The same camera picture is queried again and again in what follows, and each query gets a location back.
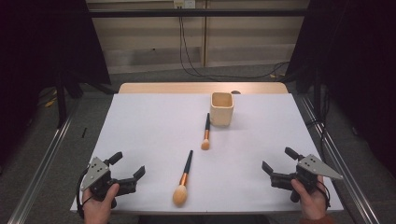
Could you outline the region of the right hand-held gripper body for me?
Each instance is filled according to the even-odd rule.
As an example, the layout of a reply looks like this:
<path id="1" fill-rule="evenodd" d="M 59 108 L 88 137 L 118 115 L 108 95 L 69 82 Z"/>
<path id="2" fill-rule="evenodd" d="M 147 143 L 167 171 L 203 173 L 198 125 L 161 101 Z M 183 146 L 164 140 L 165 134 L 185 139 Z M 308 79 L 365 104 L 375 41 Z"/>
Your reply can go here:
<path id="1" fill-rule="evenodd" d="M 296 171 L 290 174 L 280 174 L 273 172 L 270 175 L 271 186 L 279 189 L 287 189 L 291 191 L 290 199 L 297 203 L 300 201 L 300 195 L 296 192 L 290 183 L 292 179 L 299 180 L 309 193 L 315 190 L 318 183 L 318 176 L 327 176 L 333 179 L 342 179 L 343 176 L 338 174 L 333 168 L 317 158 L 313 154 L 304 156 L 300 161 L 297 161 Z M 324 192 L 327 203 L 330 201 L 330 195 Z"/>

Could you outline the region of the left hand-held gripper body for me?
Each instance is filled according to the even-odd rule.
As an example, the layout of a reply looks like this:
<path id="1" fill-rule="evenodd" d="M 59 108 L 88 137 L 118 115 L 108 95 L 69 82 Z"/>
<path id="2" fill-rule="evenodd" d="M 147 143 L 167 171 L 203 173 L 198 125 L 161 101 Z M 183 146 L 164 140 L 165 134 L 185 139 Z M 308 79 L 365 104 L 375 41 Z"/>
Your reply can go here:
<path id="1" fill-rule="evenodd" d="M 117 196 L 135 193 L 137 180 L 134 179 L 134 175 L 126 179 L 113 178 L 111 176 L 110 166 L 111 164 L 108 164 L 108 159 L 102 161 L 98 157 L 94 157 L 82 181 L 81 190 L 89 189 L 93 197 L 99 201 L 102 201 L 106 197 L 107 191 L 113 184 L 120 185 Z"/>

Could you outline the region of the large makeup brush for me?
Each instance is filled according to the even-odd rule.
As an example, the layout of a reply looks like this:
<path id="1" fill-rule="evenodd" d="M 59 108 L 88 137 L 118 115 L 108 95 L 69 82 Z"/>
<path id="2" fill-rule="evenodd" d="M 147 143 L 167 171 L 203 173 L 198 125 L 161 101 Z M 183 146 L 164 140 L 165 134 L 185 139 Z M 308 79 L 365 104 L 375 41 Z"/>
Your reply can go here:
<path id="1" fill-rule="evenodd" d="M 174 193 L 173 193 L 173 203 L 176 206 L 182 206 L 188 198 L 188 192 L 187 192 L 187 180 L 188 180 L 188 175 L 190 172 L 190 168 L 191 168 L 191 160 L 192 160 L 192 155 L 193 155 L 193 151 L 191 150 L 189 152 L 184 170 L 183 170 L 183 174 L 179 180 L 179 185 L 178 187 L 175 189 Z"/>

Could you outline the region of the small makeup brush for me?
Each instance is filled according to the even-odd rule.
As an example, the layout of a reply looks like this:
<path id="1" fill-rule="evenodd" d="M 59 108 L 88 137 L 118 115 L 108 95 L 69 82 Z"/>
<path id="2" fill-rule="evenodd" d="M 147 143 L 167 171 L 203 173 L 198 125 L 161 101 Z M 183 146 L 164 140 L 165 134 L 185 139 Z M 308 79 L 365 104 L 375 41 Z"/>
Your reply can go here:
<path id="1" fill-rule="evenodd" d="M 204 135 L 204 140 L 201 144 L 202 150 L 208 150 L 210 148 L 209 133 L 210 133 L 210 114 L 207 114 L 205 121 L 205 135 Z"/>

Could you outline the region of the cream square cup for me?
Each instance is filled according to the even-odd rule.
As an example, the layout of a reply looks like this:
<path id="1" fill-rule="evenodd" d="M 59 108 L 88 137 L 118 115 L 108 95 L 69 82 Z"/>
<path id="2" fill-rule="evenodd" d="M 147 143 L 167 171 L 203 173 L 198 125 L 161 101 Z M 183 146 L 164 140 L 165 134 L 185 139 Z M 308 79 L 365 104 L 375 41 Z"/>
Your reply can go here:
<path id="1" fill-rule="evenodd" d="M 215 126 L 229 126 L 233 117 L 233 95 L 213 92 L 210 98 L 210 122 Z"/>

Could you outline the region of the person's left hand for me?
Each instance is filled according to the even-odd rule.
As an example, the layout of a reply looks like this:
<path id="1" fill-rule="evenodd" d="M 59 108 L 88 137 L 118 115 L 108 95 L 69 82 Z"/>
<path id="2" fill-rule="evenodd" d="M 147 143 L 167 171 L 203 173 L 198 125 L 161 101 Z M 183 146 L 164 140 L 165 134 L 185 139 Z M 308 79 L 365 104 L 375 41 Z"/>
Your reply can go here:
<path id="1" fill-rule="evenodd" d="M 102 201 L 96 201 L 89 189 L 83 191 L 84 224 L 107 224 L 111 214 L 111 204 L 119 188 L 119 184 L 113 184 Z"/>

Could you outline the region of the person's right hand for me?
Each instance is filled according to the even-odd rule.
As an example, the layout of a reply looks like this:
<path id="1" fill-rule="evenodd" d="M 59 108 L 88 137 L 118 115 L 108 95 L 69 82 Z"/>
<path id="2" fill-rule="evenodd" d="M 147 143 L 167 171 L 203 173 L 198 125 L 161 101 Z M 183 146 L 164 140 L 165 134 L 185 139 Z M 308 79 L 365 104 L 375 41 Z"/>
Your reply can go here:
<path id="1" fill-rule="evenodd" d="M 303 219 L 317 221 L 326 216 L 326 197 L 324 196 L 325 188 L 321 185 L 323 178 L 318 177 L 317 187 L 311 193 L 305 190 L 304 185 L 297 179 L 292 179 L 294 190 L 300 195 L 300 205 Z"/>

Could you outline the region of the white table mat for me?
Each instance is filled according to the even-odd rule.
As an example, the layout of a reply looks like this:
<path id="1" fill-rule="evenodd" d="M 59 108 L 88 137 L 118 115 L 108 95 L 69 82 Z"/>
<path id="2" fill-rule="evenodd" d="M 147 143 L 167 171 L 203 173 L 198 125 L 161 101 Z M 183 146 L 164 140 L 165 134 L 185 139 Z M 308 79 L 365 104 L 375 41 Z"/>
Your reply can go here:
<path id="1" fill-rule="evenodd" d="M 289 212 L 299 206 L 290 192 L 271 186 L 262 170 L 295 171 L 285 153 L 302 155 L 317 149 L 289 94 L 240 94 L 233 98 L 231 124 L 213 127 L 210 148 L 202 150 L 210 97 L 207 94 L 117 94 L 94 148 L 104 160 L 123 157 L 110 171 L 127 178 L 145 166 L 135 193 L 117 199 L 117 211 L 146 215 L 252 214 Z M 173 193 L 190 151 L 187 201 L 173 203 Z"/>

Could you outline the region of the black metal stand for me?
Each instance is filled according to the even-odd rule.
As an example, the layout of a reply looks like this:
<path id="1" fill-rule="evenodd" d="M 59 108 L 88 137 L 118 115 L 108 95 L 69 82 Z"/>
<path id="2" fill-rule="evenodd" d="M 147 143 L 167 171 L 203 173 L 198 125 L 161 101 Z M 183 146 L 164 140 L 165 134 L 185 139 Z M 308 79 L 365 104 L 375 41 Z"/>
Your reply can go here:
<path id="1" fill-rule="evenodd" d="M 81 73 L 63 70 L 57 73 L 55 76 L 55 87 L 56 87 L 56 99 L 58 101 L 58 127 L 61 128 L 67 119 L 67 108 L 65 102 L 65 92 L 67 91 L 73 99 L 79 99 L 83 95 L 83 90 L 79 86 L 80 83 L 88 84 L 89 86 L 103 92 L 104 94 L 112 95 L 117 92 L 105 87 L 103 84 L 95 82 L 92 78 L 89 78 Z"/>

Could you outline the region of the wooden table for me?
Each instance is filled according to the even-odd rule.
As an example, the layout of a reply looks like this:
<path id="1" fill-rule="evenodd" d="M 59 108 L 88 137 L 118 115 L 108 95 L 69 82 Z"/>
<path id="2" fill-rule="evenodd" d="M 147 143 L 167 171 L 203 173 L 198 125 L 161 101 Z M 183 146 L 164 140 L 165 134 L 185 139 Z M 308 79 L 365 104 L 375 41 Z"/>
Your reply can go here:
<path id="1" fill-rule="evenodd" d="M 123 83 L 119 93 L 212 93 L 283 94 L 287 87 L 280 82 L 153 82 Z"/>

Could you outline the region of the black curtain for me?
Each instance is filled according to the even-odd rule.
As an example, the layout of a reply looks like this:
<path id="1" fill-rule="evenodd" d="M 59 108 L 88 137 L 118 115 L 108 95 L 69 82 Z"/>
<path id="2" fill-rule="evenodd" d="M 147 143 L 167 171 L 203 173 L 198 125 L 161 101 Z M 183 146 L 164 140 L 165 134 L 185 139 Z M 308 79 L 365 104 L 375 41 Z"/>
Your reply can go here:
<path id="1" fill-rule="evenodd" d="M 326 85 L 396 178 L 396 0 L 309 0 L 286 78 Z"/>
<path id="2" fill-rule="evenodd" d="M 86 0 L 0 0 L 0 167 L 35 113 L 39 93 L 58 80 L 110 82 Z"/>

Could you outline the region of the black horizontal bar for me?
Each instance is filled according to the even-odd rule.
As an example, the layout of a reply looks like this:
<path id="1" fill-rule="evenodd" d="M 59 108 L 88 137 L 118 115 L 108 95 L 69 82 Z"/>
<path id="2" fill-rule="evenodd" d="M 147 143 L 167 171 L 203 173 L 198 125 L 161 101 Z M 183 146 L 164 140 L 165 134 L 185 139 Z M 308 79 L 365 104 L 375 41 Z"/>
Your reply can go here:
<path id="1" fill-rule="evenodd" d="M 143 18 L 143 17 L 300 17 L 309 14 L 307 9 L 90 9 L 92 18 Z"/>

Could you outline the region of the aluminium floor rail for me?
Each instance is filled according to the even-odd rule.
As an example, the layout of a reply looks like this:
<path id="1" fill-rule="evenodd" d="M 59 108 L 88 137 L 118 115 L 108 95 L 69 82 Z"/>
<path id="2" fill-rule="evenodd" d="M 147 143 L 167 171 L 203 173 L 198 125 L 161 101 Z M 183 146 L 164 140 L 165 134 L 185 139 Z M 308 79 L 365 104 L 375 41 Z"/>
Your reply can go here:
<path id="1" fill-rule="evenodd" d="M 42 189 L 44 180 L 50 169 L 50 165 L 52 164 L 58 149 L 67 134 L 76 111 L 78 110 L 79 103 L 80 100 L 76 100 L 71 103 L 70 111 L 66 114 L 64 123 L 56 130 L 54 136 L 52 137 L 43 159 L 41 160 L 38 168 L 35 170 L 33 179 L 30 181 L 26 191 L 22 194 L 22 197 L 14 209 L 7 224 L 24 224 L 39 191 Z"/>
<path id="2" fill-rule="evenodd" d="M 307 113 L 308 117 L 310 118 L 310 122 L 313 124 L 313 127 L 320 137 L 320 150 L 326 151 L 328 153 L 336 170 L 344 177 L 343 183 L 353 203 L 355 204 L 355 207 L 359 211 L 363 223 L 381 224 L 378 216 L 375 214 L 374 208 L 371 206 L 367 197 L 361 190 L 358 182 L 355 180 L 353 174 L 347 167 L 347 163 L 343 159 L 338 147 L 328 133 L 325 124 L 316 116 L 313 103 L 306 95 L 301 96 L 301 102 L 304 105 L 304 111 Z"/>

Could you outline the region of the white wall socket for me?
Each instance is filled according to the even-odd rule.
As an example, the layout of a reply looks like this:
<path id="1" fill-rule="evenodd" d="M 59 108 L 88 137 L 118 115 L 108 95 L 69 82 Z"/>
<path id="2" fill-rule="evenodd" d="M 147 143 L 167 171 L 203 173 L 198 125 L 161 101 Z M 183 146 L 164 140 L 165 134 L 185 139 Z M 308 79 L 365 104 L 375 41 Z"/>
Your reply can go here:
<path id="1" fill-rule="evenodd" d="M 196 8 L 196 2 L 195 0 L 174 0 L 174 8 L 194 9 Z"/>

